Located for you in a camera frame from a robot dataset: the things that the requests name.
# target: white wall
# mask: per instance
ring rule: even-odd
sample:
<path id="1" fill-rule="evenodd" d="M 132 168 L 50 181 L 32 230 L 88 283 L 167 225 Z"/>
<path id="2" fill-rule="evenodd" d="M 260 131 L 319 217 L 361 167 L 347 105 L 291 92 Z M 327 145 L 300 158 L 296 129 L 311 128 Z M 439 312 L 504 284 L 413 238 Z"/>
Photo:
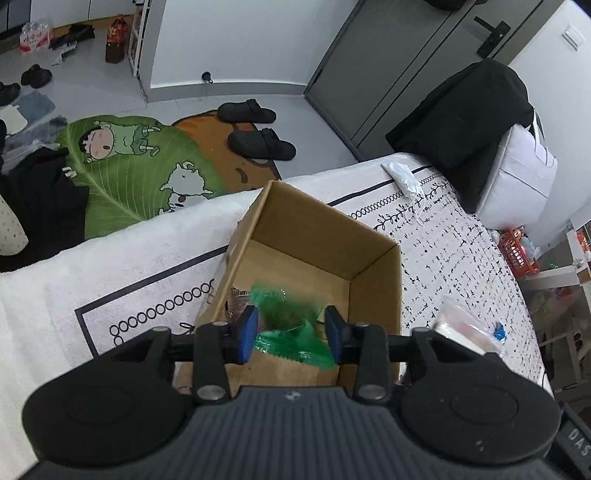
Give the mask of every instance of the white wall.
<path id="1" fill-rule="evenodd" d="M 586 39 L 578 51 L 561 36 L 569 24 Z M 544 249 L 591 196 L 591 19 L 566 0 L 511 67 L 527 85 L 558 159 L 544 213 L 528 228 L 532 241 Z"/>
<path id="2" fill-rule="evenodd" d="M 151 87 L 308 83 L 356 0 L 167 0 Z"/>

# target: brown cartoon mat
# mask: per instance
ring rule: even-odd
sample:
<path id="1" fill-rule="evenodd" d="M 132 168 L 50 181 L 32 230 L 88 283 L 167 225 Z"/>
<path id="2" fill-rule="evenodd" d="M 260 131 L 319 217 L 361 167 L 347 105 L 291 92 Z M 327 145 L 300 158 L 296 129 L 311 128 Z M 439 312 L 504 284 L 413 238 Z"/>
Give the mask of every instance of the brown cartoon mat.
<path id="1" fill-rule="evenodd" d="M 281 180 L 272 160 L 253 160 L 233 153 L 226 143 L 228 135 L 236 130 L 257 130 L 251 123 L 226 124 L 220 122 L 216 110 L 189 116 L 173 126 L 190 136 L 208 159 L 226 185 L 228 193 L 255 190 L 269 180 Z"/>

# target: green packaged snack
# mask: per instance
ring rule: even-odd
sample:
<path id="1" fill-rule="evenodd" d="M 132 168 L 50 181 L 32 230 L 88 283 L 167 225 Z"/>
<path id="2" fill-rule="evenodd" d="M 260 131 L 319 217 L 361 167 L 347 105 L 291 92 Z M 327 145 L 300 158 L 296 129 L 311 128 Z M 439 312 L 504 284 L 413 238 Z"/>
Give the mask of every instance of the green packaged snack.
<path id="1" fill-rule="evenodd" d="M 257 350 L 313 367 L 336 366 L 328 345 L 314 328 L 324 305 L 261 285 L 251 289 L 251 303 L 258 308 L 265 329 L 256 337 Z"/>

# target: bed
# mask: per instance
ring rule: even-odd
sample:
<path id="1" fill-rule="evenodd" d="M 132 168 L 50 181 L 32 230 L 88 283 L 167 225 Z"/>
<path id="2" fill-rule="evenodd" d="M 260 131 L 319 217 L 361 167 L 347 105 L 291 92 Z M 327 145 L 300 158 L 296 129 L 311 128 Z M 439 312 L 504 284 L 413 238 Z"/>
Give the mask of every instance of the bed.
<path id="1" fill-rule="evenodd" d="M 402 250 L 402 333 L 429 326 L 443 296 L 507 334 L 506 364 L 542 384 L 544 368 L 521 292 L 480 221 L 465 214 L 441 174 L 406 154 L 421 181 L 423 222 L 381 167 L 386 158 L 288 180 L 393 237 Z M 20 426 L 40 384 L 152 328 L 190 326 L 220 274 L 230 236 L 257 192 L 161 215 L 49 260 L 0 275 L 0 478 L 34 462 Z"/>

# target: red plastic basket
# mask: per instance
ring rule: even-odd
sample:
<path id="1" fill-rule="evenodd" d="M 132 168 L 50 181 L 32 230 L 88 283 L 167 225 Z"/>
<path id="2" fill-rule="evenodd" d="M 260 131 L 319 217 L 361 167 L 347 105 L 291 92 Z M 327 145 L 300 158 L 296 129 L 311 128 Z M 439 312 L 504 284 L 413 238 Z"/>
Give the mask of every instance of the red plastic basket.
<path id="1" fill-rule="evenodd" d="M 501 239 L 499 244 L 499 250 L 507 260 L 511 271 L 515 278 L 523 277 L 528 273 L 538 273 L 540 266 L 536 260 L 533 263 L 529 263 L 525 257 L 525 250 L 517 240 L 515 236 L 515 229 L 510 229 L 509 233 L 506 233 Z"/>

